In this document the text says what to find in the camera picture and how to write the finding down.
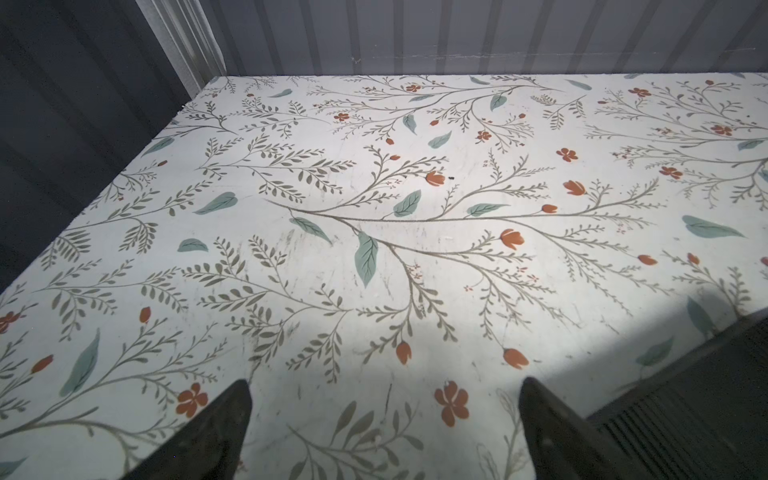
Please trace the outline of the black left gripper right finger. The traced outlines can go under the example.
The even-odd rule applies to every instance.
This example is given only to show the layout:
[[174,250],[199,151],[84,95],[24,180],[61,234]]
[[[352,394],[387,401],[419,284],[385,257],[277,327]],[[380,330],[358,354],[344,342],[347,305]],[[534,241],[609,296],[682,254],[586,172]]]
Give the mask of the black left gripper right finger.
[[538,479],[648,477],[645,470],[602,437],[539,380],[524,379],[518,410]]

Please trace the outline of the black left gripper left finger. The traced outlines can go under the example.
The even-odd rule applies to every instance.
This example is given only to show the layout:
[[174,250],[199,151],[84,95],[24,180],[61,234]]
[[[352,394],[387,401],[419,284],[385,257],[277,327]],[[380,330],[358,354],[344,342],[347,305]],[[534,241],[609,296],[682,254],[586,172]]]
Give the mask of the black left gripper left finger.
[[237,380],[123,479],[232,479],[251,412],[249,385]]

